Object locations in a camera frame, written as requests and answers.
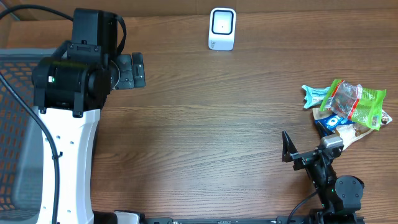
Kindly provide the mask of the green Haribo gummy bag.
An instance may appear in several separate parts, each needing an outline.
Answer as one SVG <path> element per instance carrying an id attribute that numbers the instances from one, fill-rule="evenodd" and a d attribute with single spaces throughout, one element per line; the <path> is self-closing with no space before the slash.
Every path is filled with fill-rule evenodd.
<path id="1" fill-rule="evenodd" d="M 385 96 L 386 90 L 373 90 L 335 79 L 321 103 L 320 111 L 330 110 L 344 119 L 379 130 Z"/>

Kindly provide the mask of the beige dried mushroom bag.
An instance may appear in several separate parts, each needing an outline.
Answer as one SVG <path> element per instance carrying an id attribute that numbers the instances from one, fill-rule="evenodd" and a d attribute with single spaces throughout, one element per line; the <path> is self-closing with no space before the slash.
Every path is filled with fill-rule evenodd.
<path id="1" fill-rule="evenodd" d="M 331 111 L 320 111 L 318 108 L 313 108 L 312 113 L 316 114 L 332 114 Z M 352 143 L 360 140 L 366 135 L 370 134 L 373 129 L 369 129 L 359 123 L 350 125 L 337 126 L 333 133 L 338 134 L 343 139 L 344 148 L 347 149 Z"/>

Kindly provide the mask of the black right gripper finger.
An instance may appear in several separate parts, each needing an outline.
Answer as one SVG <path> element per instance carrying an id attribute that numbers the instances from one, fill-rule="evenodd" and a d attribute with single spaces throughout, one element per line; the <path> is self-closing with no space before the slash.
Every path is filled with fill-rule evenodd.
<path id="1" fill-rule="evenodd" d="M 291 162 L 294 160 L 294 157 L 299 154 L 298 150 L 294 146 L 291 138 L 287 134 L 286 131 L 282 132 L 282 161 L 283 162 Z"/>
<path id="2" fill-rule="evenodd" d="M 324 125 L 322 125 L 321 122 L 317 122 L 317 123 L 316 123 L 316 128 L 317 128 L 318 134 L 319 134 L 319 136 L 320 136 L 321 138 L 333 134 L 333 132 L 330 131 L 328 128 L 326 128 Z"/>

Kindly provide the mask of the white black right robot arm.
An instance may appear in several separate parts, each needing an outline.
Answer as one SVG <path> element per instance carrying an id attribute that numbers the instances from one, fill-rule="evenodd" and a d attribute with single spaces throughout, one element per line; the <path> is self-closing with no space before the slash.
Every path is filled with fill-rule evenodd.
<path id="1" fill-rule="evenodd" d="M 293 162 L 294 170 L 306 170 L 315 191 L 303 199 L 287 217 L 277 217 L 277 223 L 364 223 L 357 217 L 361 209 L 364 182 L 352 175 L 338 177 L 332 162 L 343 152 L 343 139 L 325 128 L 317 126 L 320 143 L 313 151 L 299 153 L 286 131 L 282 132 L 282 161 Z M 296 211 L 314 196 L 318 196 L 322 208 L 312 209 L 307 216 L 296 216 Z"/>

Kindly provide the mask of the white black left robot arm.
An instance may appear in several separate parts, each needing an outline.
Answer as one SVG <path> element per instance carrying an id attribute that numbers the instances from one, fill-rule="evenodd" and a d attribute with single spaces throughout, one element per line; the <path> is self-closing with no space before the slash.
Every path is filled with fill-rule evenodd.
<path id="1" fill-rule="evenodd" d="M 121 16 L 75 10 L 70 40 L 32 73 L 34 105 L 42 124 L 43 182 L 39 223 L 144 223 L 127 210 L 96 212 L 90 180 L 98 123 L 113 90 L 146 84 L 140 53 L 124 54 Z"/>

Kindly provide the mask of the blue snack packet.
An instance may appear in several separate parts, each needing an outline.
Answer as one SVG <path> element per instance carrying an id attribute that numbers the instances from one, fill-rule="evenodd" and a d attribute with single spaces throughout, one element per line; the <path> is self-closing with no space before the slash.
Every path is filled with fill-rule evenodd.
<path id="1" fill-rule="evenodd" d="M 354 124 L 353 121 L 349 119 L 344 119 L 337 114 L 313 114 L 315 124 L 320 123 L 323 127 L 330 131 L 334 131 L 337 126 Z"/>

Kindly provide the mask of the mint green tissue packet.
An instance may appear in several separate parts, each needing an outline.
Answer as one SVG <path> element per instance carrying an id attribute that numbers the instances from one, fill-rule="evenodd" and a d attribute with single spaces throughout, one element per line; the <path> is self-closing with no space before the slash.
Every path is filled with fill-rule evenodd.
<path id="1" fill-rule="evenodd" d="M 326 94 L 328 93 L 330 87 L 326 88 L 312 88 L 307 85 L 302 85 L 302 89 L 305 92 L 305 104 L 303 106 L 304 109 L 309 109 L 313 106 L 320 105 L 326 97 Z"/>

